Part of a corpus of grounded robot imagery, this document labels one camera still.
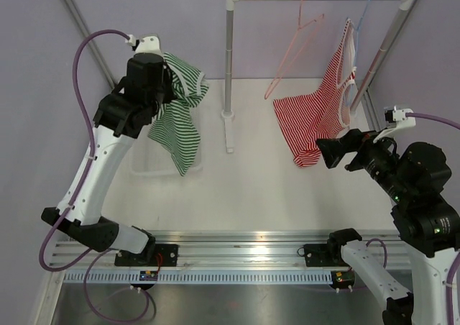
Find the green striped tank top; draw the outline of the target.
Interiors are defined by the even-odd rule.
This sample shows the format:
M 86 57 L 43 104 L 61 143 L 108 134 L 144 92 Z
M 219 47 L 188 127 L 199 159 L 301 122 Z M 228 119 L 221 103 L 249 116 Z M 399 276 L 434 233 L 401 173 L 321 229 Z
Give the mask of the green striped tank top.
M 202 102 L 209 84 L 202 70 L 178 56 L 167 52 L 164 59 L 172 71 L 175 99 L 160 107 L 147 136 L 170 153 L 179 175 L 184 176 L 195 162 L 201 143 L 191 110 Z

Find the red striped tank top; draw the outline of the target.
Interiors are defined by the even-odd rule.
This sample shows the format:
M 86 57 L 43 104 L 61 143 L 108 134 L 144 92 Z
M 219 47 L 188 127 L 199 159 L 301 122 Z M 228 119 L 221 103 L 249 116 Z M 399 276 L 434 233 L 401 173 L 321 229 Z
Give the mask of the red striped tank top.
M 299 168 L 319 161 L 317 139 L 334 139 L 350 125 L 349 96 L 357 73 L 355 55 L 354 25 L 347 19 L 317 90 L 273 101 L 280 130 Z

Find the pink wire hanger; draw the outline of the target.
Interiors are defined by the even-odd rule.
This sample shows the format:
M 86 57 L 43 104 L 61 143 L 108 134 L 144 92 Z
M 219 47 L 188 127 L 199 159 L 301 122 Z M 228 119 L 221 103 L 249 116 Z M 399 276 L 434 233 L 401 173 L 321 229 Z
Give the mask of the pink wire hanger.
M 271 97 L 276 87 L 281 80 L 287 75 L 288 71 L 294 66 L 296 60 L 301 54 L 308 49 L 309 45 L 315 39 L 319 29 L 321 28 L 325 15 L 324 13 L 304 20 L 303 9 L 308 0 L 300 0 L 298 6 L 298 18 L 295 32 L 292 39 L 283 55 L 280 64 L 277 67 L 274 78 L 270 81 L 265 93 L 264 99 Z

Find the blue wire hanger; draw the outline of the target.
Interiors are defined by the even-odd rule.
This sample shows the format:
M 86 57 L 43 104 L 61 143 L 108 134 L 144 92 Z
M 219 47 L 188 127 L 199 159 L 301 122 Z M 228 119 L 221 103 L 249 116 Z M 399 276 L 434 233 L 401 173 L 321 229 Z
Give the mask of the blue wire hanger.
M 364 7 L 364 10 L 359 18 L 359 21 L 357 24 L 354 24 L 353 22 L 351 23 L 351 56 L 352 56 L 352 66 L 354 69 L 357 69 L 357 59 L 359 55 L 359 36 L 360 32 L 362 30 L 362 24 L 364 21 L 364 18 L 366 16 L 367 10 L 369 8 L 369 3 L 371 0 L 366 0 L 366 5 Z

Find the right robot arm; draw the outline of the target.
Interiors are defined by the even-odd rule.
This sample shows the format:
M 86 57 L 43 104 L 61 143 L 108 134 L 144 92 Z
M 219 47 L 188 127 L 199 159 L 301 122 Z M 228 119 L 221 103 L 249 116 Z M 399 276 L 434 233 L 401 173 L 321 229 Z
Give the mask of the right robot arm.
M 458 324 L 453 283 L 459 269 L 459 214 L 441 195 L 451 177 L 443 150 L 414 142 L 399 155 L 394 138 L 359 129 L 316 144 L 329 169 L 353 152 L 346 170 L 365 170 L 392 199 L 391 216 L 407 250 L 413 288 L 401 286 L 368 253 L 355 229 L 330 234 L 328 260 L 357 273 L 378 301 L 385 324 Z

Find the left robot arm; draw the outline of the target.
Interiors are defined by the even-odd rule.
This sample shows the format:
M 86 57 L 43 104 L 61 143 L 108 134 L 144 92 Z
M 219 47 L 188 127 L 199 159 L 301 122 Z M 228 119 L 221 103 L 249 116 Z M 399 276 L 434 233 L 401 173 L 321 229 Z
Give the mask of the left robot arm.
M 137 52 L 126 75 L 99 103 L 90 144 L 68 194 L 42 220 L 87 248 L 124 251 L 140 266 L 155 258 L 155 238 L 143 229 L 102 216 L 109 186 L 125 154 L 163 104 L 175 99 L 173 73 L 163 55 Z

